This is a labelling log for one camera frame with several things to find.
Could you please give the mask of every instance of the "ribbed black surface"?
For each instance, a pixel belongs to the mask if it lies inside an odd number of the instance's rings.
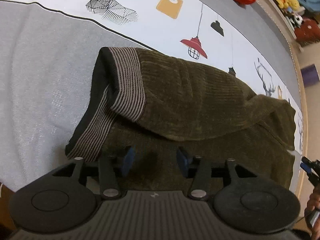
[[[23,230],[11,240],[298,240],[291,232],[250,235],[221,222],[207,203],[186,198],[181,191],[128,191],[105,201],[84,225],[65,233],[38,235]]]

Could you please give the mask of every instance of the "round black pad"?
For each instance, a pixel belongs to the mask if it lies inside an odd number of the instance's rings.
[[[56,211],[64,208],[69,197],[59,190],[45,190],[35,194],[31,200],[32,205],[41,211]]]
[[[41,177],[10,200],[10,214],[15,223],[39,233],[75,227],[85,222],[95,208],[94,194],[70,177]]]
[[[289,190],[263,178],[242,178],[217,193],[213,207],[222,220],[241,231],[271,234],[293,225],[300,203]]]

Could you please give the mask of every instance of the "deer head print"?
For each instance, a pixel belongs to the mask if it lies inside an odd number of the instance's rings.
[[[266,92],[266,96],[271,97],[272,93],[274,93],[276,91],[276,87],[273,85],[273,82],[272,82],[272,76],[271,76],[270,72],[266,69],[266,67],[260,62],[259,58],[258,58],[258,63],[259,63],[259,65],[256,66],[256,63],[254,62],[254,66],[256,68],[257,74],[262,81],[263,89]],[[265,76],[265,79],[263,77],[262,70],[264,73],[267,74],[267,77]]]
[[[102,15],[103,19],[108,19],[118,25],[138,20],[135,10],[122,6],[116,0],[90,0],[86,7],[88,11]]]

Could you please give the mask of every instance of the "metal screw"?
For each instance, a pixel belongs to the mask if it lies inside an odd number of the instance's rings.
[[[195,189],[191,191],[191,196],[195,198],[203,198],[207,195],[207,193],[202,189]]]
[[[103,192],[103,194],[106,197],[116,197],[119,195],[119,191],[116,190],[115,188],[108,188]]]

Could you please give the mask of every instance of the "yellow lamp print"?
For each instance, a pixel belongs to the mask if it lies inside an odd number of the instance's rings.
[[[278,85],[278,99],[283,99],[282,98],[282,90],[279,85]]]
[[[156,9],[172,19],[177,19],[183,0],[160,0]]]

